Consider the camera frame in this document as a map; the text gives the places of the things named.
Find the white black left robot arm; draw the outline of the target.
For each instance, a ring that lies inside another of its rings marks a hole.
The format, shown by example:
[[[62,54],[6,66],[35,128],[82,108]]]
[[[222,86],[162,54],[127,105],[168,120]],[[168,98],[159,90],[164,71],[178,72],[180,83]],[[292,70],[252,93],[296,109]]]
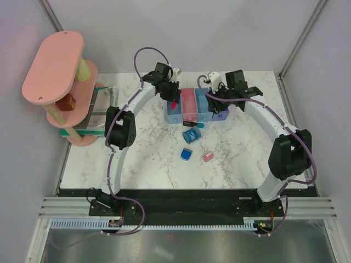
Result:
[[[107,215],[116,215],[123,202],[132,200],[116,194],[121,189],[121,174],[127,151],[137,136],[135,117],[157,94],[165,101],[178,103],[181,94],[178,76],[181,72],[180,68],[158,62],[153,71],[140,78],[136,91],[123,104],[108,108],[105,120],[105,145],[111,150],[111,154],[107,163],[107,175],[91,202],[91,211],[101,204],[101,209]]]

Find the black blue highlighter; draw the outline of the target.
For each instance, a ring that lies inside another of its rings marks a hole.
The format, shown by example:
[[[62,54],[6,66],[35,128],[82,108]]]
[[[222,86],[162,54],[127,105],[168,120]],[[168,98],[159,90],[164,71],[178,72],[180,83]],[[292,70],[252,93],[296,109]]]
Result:
[[[198,123],[198,122],[183,122],[183,126],[185,127],[198,127],[198,128],[204,128],[205,124],[204,123]]]

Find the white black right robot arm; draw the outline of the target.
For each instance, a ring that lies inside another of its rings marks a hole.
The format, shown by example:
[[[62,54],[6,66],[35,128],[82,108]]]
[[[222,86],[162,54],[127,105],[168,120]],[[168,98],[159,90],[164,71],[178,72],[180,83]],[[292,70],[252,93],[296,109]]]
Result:
[[[220,113],[234,105],[253,118],[273,143],[268,158],[269,174],[257,188],[258,198],[251,202],[256,215],[265,215],[271,209],[270,202],[277,200],[289,183],[299,183],[296,177],[315,167],[312,135],[284,122],[268,105],[263,92],[248,86],[242,70],[228,72],[224,77],[210,72],[204,83],[210,87],[205,93],[210,112]]]

